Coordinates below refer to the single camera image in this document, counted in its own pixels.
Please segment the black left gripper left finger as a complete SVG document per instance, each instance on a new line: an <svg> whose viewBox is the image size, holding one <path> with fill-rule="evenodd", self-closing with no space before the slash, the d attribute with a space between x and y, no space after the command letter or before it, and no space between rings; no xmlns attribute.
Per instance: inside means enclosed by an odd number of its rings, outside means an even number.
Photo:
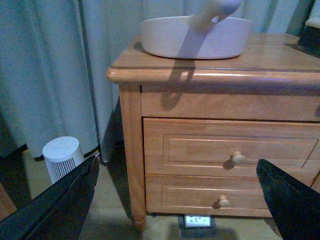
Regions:
<svg viewBox="0 0 320 240"><path fill-rule="evenodd" d="M77 240L95 193L99 160L92 156L0 222L2 240Z"/></svg>

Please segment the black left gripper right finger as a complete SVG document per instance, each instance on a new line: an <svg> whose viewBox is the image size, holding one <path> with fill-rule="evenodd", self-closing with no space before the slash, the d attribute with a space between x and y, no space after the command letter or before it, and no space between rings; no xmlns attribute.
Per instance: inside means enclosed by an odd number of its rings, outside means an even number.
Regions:
<svg viewBox="0 0 320 240"><path fill-rule="evenodd" d="M266 159L258 161L256 174L281 237L318 240L320 194Z"/></svg>

